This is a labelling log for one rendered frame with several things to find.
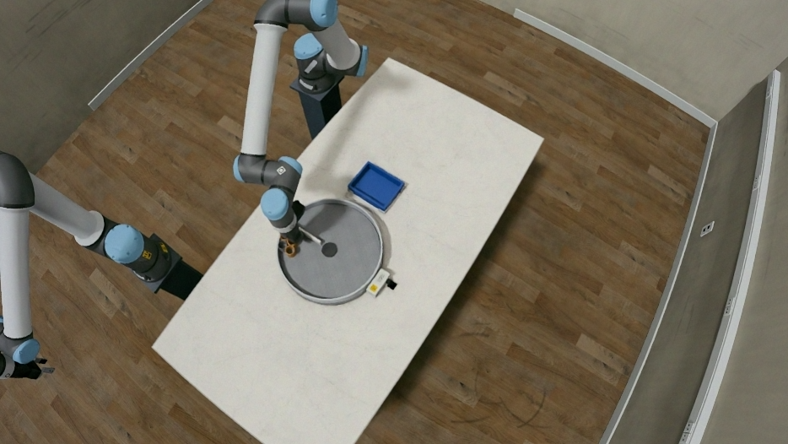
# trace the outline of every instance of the circular tray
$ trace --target circular tray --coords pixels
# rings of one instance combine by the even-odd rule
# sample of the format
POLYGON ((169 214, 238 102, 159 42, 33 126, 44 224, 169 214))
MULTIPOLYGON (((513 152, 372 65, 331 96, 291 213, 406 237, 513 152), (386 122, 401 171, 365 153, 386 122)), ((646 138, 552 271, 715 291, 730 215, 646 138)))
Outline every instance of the circular tray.
POLYGON ((356 203, 325 199, 307 205, 299 225, 320 237, 323 246, 306 237, 295 257, 277 249, 290 287, 318 304, 337 305, 361 296, 383 262, 375 219, 356 203))

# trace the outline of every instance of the white table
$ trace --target white table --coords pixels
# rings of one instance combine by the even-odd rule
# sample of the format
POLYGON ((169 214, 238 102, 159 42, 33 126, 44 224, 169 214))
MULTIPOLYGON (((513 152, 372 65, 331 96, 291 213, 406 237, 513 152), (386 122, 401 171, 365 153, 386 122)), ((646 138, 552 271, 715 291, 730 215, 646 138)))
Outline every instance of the white table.
POLYGON ((300 156, 297 198, 352 197, 367 160, 406 182, 382 214, 398 286, 340 306, 296 295, 255 211, 154 349, 265 444, 358 440, 498 222, 542 138, 387 60, 300 156), (232 374, 221 362, 243 363, 232 374))

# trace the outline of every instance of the round gray turntable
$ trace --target round gray turntable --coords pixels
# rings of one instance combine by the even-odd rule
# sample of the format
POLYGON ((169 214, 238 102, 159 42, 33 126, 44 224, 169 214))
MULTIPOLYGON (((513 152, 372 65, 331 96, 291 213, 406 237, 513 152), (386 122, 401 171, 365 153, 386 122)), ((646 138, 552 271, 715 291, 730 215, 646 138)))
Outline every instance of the round gray turntable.
POLYGON ((361 296, 381 269, 383 238, 375 219, 346 200, 307 205, 299 225, 306 235, 297 254, 278 249, 290 287, 307 300, 337 305, 361 296))

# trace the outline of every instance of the wall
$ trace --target wall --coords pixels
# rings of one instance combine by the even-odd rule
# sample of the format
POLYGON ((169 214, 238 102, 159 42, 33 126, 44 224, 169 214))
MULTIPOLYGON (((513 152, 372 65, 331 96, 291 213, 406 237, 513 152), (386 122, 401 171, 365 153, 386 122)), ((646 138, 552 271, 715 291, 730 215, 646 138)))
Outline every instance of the wall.
POLYGON ((764 80, 718 123, 671 299, 612 443, 664 444, 681 439, 709 363, 742 245, 765 96, 764 80), (701 227, 712 220, 714 230, 701 238, 701 227))
POLYGON ((785 0, 481 0, 606 52, 720 120, 788 57, 785 0))
POLYGON ((788 60, 747 302, 703 443, 788 440, 788 60))
POLYGON ((0 150, 38 171, 88 102, 196 0, 5 1, 0 150))

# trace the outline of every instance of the blue plastic container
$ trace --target blue plastic container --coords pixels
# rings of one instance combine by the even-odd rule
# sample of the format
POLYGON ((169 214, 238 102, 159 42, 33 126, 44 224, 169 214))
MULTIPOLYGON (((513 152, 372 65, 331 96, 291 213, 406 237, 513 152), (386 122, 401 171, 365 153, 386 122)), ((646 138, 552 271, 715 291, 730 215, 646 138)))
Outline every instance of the blue plastic container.
POLYGON ((350 191, 380 211, 388 210, 404 187, 405 182, 371 162, 348 184, 350 191))

